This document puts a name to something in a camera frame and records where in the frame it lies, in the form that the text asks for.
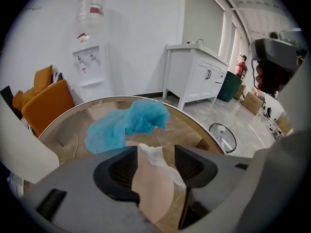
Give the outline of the person's right hand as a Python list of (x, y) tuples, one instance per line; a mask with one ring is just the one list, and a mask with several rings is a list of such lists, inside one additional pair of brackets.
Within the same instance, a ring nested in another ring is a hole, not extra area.
[(262, 92), (275, 98), (289, 82), (293, 74), (272, 62), (259, 61), (256, 67), (258, 88)]

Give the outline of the cardboard box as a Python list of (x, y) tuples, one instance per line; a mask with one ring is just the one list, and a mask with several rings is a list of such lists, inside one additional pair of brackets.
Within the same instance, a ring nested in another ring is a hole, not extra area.
[(276, 123), (284, 135), (287, 135), (292, 130), (292, 126), (285, 112), (282, 112)]
[(254, 95), (252, 92), (248, 92), (246, 97), (244, 98), (242, 105), (247, 108), (251, 113), (256, 115), (260, 108), (263, 105), (263, 100), (258, 98), (256, 95)]
[(245, 90), (245, 85), (244, 84), (241, 84), (241, 86), (239, 87), (237, 93), (235, 94), (234, 98), (239, 100), (241, 98), (241, 96), (243, 95), (244, 93), (244, 90)]

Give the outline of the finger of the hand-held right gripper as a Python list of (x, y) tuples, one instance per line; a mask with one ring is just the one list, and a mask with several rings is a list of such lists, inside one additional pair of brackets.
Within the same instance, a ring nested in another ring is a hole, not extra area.
[(277, 65), (274, 56), (274, 47), (277, 39), (262, 38), (254, 40), (250, 44), (252, 58), (251, 61), (264, 62), (266, 64)]

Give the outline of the blue mesh cloth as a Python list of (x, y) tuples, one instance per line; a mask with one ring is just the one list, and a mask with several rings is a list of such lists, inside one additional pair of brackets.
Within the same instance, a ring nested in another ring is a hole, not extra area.
[(137, 100), (128, 109), (115, 109), (93, 122), (85, 138), (86, 149), (94, 154), (126, 146), (126, 137), (154, 129), (166, 129), (170, 117), (161, 101)]

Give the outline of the white paper scrap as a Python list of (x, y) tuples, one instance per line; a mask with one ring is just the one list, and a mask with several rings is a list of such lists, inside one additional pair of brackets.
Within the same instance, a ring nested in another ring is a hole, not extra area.
[(165, 161), (162, 147), (151, 147), (143, 143), (140, 143), (139, 147), (147, 156), (151, 165), (162, 168), (175, 184), (182, 188), (186, 188), (179, 172), (175, 168), (169, 166)]

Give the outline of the round glass coffee table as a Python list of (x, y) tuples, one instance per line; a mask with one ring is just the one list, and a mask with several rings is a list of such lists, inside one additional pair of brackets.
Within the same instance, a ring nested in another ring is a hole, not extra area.
[[(88, 157), (91, 152), (85, 147), (85, 138), (89, 126), (109, 111), (131, 107), (135, 100), (134, 97), (112, 97), (77, 105), (55, 119), (39, 140), (57, 155), (61, 164)], [(170, 117), (164, 130), (127, 136), (126, 145), (143, 143), (162, 147), (163, 158), (170, 167), (174, 167), (175, 145), (221, 153), (216, 141), (193, 118), (173, 106), (167, 105), (167, 109)], [(141, 151), (132, 190), (141, 197), (140, 210), (161, 233), (177, 233), (186, 189), (177, 185), (162, 168), (152, 165)]]

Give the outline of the orange cushion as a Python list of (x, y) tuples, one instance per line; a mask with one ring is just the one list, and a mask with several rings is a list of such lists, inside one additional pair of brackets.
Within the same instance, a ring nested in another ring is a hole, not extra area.
[(38, 94), (45, 88), (47, 88), (51, 84), (51, 78), (52, 78), (52, 65), (38, 70), (35, 73), (34, 78), (34, 93)]

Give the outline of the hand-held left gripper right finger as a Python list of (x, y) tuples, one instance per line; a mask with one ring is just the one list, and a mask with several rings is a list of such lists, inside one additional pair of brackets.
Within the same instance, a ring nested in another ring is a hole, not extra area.
[(251, 159), (176, 145), (174, 161), (186, 185), (178, 224), (182, 230), (211, 213), (230, 195)]

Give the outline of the striped pillow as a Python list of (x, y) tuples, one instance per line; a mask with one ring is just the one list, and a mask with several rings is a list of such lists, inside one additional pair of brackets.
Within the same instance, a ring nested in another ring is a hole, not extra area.
[(27, 128), (27, 130), (29, 130), (32, 134), (34, 134), (32, 127), (24, 117), (22, 117), (20, 121)]
[(54, 72), (51, 76), (51, 84), (56, 83), (60, 80), (63, 80), (63, 73), (62, 72)]

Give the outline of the dark green tub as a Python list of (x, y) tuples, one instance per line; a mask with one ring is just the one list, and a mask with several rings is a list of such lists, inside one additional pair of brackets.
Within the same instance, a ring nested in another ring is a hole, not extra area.
[(241, 84), (242, 79), (228, 71), (217, 98), (225, 102), (230, 102), (238, 92)]

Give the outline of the black round trash bin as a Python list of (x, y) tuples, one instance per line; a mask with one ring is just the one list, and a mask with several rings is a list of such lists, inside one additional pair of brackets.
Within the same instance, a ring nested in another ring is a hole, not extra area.
[(220, 123), (213, 123), (209, 132), (216, 138), (222, 150), (226, 153), (233, 153), (237, 147), (237, 141), (232, 131)]

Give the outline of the white sink cabinet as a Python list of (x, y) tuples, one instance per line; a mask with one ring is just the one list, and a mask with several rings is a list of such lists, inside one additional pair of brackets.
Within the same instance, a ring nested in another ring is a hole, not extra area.
[(209, 99), (214, 102), (224, 83), (229, 63), (203, 44), (167, 45), (163, 99), (168, 92), (185, 103)]

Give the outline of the white water dispenser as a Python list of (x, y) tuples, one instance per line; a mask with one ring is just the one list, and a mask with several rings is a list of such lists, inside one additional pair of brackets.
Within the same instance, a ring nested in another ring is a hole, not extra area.
[(101, 35), (79, 35), (71, 46), (71, 55), (83, 101), (114, 95), (106, 42)]

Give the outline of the orange sofa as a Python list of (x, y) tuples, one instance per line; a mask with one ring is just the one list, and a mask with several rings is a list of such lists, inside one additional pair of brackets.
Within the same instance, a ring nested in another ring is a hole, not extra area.
[(21, 112), (36, 137), (56, 118), (74, 107), (66, 80), (53, 83), (37, 94), (33, 88), (25, 93), (18, 91), (12, 104)]

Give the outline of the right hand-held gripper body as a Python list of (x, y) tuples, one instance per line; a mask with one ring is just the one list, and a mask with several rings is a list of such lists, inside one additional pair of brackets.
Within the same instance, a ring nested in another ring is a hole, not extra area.
[(297, 70), (308, 52), (301, 28), (270, 32), (267, 39), (267, 60), (286, 69)]

